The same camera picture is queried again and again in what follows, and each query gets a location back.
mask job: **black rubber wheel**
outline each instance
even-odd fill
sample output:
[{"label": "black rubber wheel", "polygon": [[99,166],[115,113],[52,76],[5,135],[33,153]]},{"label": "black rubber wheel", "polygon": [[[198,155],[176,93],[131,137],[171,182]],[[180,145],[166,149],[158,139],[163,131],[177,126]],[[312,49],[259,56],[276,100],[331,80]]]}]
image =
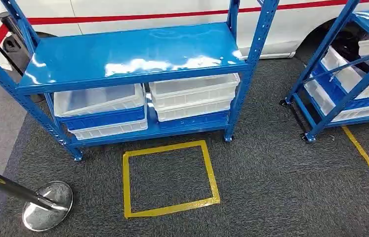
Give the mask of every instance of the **black rubber wheel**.
[{"label": "black rubber wheel", "polygon": [[308,138],[306,138],[305,133],[301,133],[299,136],[301,137],[301,139],[302,139],[303,141],[308,142]]},{"label": "black rubber wheel", "polygon": [[279,102],[279,104],[280,104],[281,106],[283,106],[283,107],[286,107],[286,106],[287,106],[286,100],[281,100],[281,101]]}]

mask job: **shelf caster wheel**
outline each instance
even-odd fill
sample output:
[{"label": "shelf caster wheel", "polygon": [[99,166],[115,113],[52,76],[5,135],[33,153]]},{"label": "shelf caster wheel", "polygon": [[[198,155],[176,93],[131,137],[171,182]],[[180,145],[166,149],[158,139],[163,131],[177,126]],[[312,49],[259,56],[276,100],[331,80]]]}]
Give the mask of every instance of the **shelf caster wheel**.
[{"label": "shelf caster wheel", "polygon": [[287,106],[287,102],[286,102],[286,100],[281,100],[281,101],[279,102],[279,104],[280,104],[281,106],[283,106],[283,107],[286,107],[286,106]]},{"label": "shelf caster wheel", "polygon": [[225,142],[232,142],[232,140],[234,139],[235,137],[232,135],[231,137],[225,137]]},{"label": "shelf caster wheel", "polygon": [[308,138],[306,138],[305,133],[301,133],[299,136],[301,136],[302,141],[308,142]]},{"label": "shelf caster wheel", "polygon": [[308,137],[306,136],[305,133],[301,133],[299,136],[301,137],[302,141],[304,141],[307,144],[312,143],[313,141],[315,141],[315,138],[313,138],[312,140],[308,139]]},{"label": "shelf caster wheel", "polygon": [[81,161],[82,160],[82,156],[83,156],[83,152],[80,151],[79,154],[77,154],[76,156],[74,156],[74,161]]}]

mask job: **car door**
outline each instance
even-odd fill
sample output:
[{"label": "car door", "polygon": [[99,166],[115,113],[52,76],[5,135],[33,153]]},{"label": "car door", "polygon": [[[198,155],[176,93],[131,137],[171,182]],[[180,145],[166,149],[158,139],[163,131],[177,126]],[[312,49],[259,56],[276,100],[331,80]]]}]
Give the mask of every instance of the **car door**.
[{"label": "car door", "polygon": [[17,4],[26,17],[42,19],[43,24],[33,25],[37,32],[55,36],[81,34],[77,23],[46,24],[47,18],[75,17],[71,0],[17,0]]},{"label": "car door", "polygon": [[[313,0],[281,0],[280,5],[304,2],[313,2]],[[116,20],[80,23],[84,34],[226,21],[228,6],[229,0],[179,2],[174,0],[73,0],[73,9],[77,17],[105,16]],[[267,55],[263,55],[263,57],[291,56],[298,43],[303,40],[301,35],[315,26],[316,22],[322,24],[326,21],[323,21],[322,17],[319,16],[314,16],[313,20],[305,21],[302,11],[296,9],[296,5],[294,5],[293,9],[280,10],[275,15],[263,49],[263,54]],[[192,13],[196,16],[188,16],[186,13]],[[241,0],[240,13],[238,14],[237,44],[245,56],[248,55],[251,46],[259,13],[260,4],[257,1]],[[135,19],[142,15],[147,15],[145,16],[147,19]]]}]

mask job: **blue plastic tray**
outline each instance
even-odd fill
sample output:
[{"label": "blue plastic tray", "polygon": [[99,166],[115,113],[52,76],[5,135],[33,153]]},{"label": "blue plastic tray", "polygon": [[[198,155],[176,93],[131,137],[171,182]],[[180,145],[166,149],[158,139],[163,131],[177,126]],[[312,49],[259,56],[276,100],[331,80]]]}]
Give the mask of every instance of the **blue plastic tray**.
[{"label": "blue plastic tray", "polygon": [[81,115],[73,117],[56,117],[64,123],[69,130],[77,130],[88,127],[97,127],[121,122],[130,122],[145,118],[144,106],[114,110],[108,112],[95,113],[90,115]]},{"label": "blue plastic tray", "polygon": [[159,122],[161,129],[177,128],[183,126],[191,126],[196,124],[205,124],[209,122],[228,121],[229,110],[219,111],[206,115],[198,115],[187,118],[173,119],[169,121]]}]

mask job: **yellow floor tape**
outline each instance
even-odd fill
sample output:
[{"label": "yellow floor tape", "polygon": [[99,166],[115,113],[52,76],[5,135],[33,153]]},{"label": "yellow floor tape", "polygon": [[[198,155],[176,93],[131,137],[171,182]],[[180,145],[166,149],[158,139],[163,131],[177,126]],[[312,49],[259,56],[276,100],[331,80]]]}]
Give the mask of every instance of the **yellow floor tape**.
[{"label": "yellow floor tape", "polygon": [[350,141],[355,145],[355,147],[357,148],[359,153],[363,156],[363,158],[365,158],[365,160],[366,160],[366,162],[368,163],[368,166],[369,166],[369,156],[368,156],[368,154],[365,152],[363,147],[360,145],[360,143],[353,136],[350,129],[347,128],[346,126],[342,126],[342,128],[343,128],[344,132],[346,133],[346,135],[349,137]]},{"label": "yellow floor tape", "polygon": [[[178,204],[174,206],[161,207],[152,210],[134,212],[131,211],[130,204],[130,180],[129,180],[129,157],[141,156],[146,154],[158,153],[172,151],[182,148],[197,147],[202,148],[203,158],[205,160],[205,166],[207,171],[207,176],[209,178],[210,189],[212,190],[212,196],[199,201],[193,201],[183,204]],[[148,217],[148,216],[160,216],[165,214],[170,214],[178,211],[185,211],[194,208],[199,208],[203,206],[209,206],[212,204],[220,203],[219,191],[216,185],[215,175],[213,174],[212,164],[210,163],[209,152],[207,151],[207,145],[204,140],[196,142],[186,142],[175,145],[169,145],[164,147],[155,147],[131,152],[125,152],[123,155],[123,201],[124,201],[124,216],[129,217]]]}]

